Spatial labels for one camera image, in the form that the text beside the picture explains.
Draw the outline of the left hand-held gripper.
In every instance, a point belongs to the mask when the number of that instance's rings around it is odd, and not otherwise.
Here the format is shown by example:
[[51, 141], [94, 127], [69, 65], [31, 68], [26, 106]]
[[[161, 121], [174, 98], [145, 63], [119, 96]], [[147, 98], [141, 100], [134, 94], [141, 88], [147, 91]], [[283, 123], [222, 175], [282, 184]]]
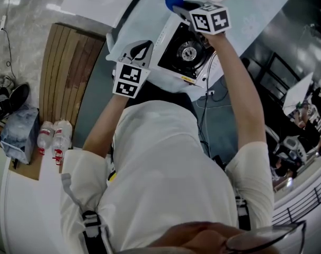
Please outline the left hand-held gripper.
[[154, 44], [150, 40], [140, 40], [127, 45], [113, 70], [113, 93], [135, 98], [147, 80]]

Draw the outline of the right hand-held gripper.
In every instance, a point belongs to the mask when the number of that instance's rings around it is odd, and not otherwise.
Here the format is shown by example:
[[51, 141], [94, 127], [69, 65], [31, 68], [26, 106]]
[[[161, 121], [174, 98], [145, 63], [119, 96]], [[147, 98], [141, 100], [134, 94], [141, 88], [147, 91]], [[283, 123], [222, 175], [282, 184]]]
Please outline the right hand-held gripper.
[[181, 6], [174, 5], [173, 12], [189, 22], [194, 33], [216, 35], [231, 28], [228, 8], [218, 3], [184, 1]]

